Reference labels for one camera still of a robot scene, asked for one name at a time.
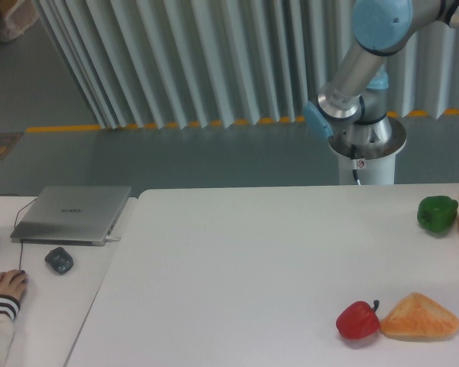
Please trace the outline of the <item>person's hand on mouse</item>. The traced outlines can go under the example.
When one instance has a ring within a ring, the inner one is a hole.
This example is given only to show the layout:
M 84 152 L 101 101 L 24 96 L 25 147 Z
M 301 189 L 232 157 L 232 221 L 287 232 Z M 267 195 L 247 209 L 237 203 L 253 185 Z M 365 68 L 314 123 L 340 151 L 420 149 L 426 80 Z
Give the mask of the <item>person's hand on mouse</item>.
M 18 282 L 20 281 L 19 274 L 23 270 L 12 269 L 6 272 L 0 272 L 0 297 L 11 297 L 16 301 L 21 301 L 24 292 L 18 289 Z

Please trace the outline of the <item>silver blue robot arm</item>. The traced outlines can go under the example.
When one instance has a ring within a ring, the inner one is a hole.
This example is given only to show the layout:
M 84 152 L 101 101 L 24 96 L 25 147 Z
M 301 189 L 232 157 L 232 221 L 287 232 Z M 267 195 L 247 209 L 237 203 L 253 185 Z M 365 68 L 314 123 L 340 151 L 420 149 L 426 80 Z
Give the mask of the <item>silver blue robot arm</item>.
M 384 60 L 397 54 L 409 38 L 436 22 L 459 28 L 459 1 L 357 1 L 352 11 L 355 41 L 332 80 L 324 85 L 315 102 L 303 108 L 310 130 L 330 138 L 353 123 L 371 125 L 382 120 L 367 106 L 363 93 Z

